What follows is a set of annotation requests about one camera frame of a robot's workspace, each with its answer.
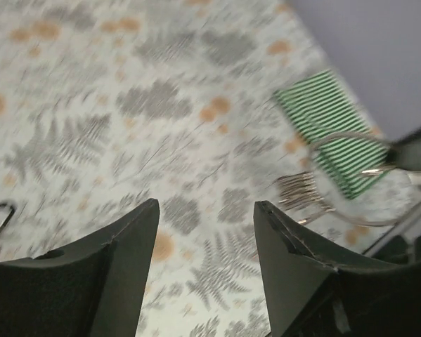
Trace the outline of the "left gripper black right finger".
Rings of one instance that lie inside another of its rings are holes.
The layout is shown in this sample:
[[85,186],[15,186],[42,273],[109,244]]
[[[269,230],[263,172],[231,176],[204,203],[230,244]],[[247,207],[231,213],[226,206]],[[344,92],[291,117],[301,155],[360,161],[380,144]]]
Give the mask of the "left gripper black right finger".
[[272,336],[421,336],[421,234],[386,234],[366,255],[254,205]]

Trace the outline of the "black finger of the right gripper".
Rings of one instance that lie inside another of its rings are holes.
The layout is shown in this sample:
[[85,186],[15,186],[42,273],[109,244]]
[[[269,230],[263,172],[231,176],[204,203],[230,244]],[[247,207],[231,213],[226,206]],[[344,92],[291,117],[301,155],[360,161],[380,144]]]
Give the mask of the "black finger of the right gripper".
[[421,128],[392,143],[385,162],[394,168],[421,172]]

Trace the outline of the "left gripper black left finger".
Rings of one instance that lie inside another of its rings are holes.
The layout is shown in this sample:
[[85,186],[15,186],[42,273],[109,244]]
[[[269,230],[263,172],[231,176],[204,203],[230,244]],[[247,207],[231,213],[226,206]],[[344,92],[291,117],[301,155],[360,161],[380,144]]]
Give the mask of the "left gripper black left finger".
[[148,199],[75,242],[0,262],[0,336],[134,336],[159,219]]

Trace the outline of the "silver keyring with keys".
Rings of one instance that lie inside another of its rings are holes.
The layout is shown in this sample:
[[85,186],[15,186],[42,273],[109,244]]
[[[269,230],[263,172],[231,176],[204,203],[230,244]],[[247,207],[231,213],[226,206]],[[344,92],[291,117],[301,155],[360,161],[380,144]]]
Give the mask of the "silver keyring with keys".
[[[337,168],[335,160],[330,161],[327,151],[323,151],[321,160],[314,160],[315,153],[319,148],[327,143],[331,143],[341,138],[360,140],[362,143],[370,142],[374,145],[367,146],[367,150],[358,149],[356,145],[350,146],[342,143],[337,147],[341,150],[338,158],[340,167]],[[305,208],[311,204],[319,207],[320,211],[310,215],[307,218],[298,221],[301,225],[308,225],[310,222],[331,213],[333,216],[361,227],[387,227],[395,225],[401,218],[390,220],[369,221],[359,220],[340,212],[320,193],[316,182],[313,166],[319,165],[329,178],[338,186],[339,191],[352,199],[363,193],[364,189],[370,188],[370,179],[377,176],[383,176],[386,172],[394,170],[395,166],[386,164],[384,160],[385,152],[392,148],[386,140],[376,138],[368,133],[357,133],[352,131],[336,132],[327,135],[308,148],[308,155],[305,170],[293,175],[281,176],[276,179],[280,187],[279,203],[285,207],[285,210]]]

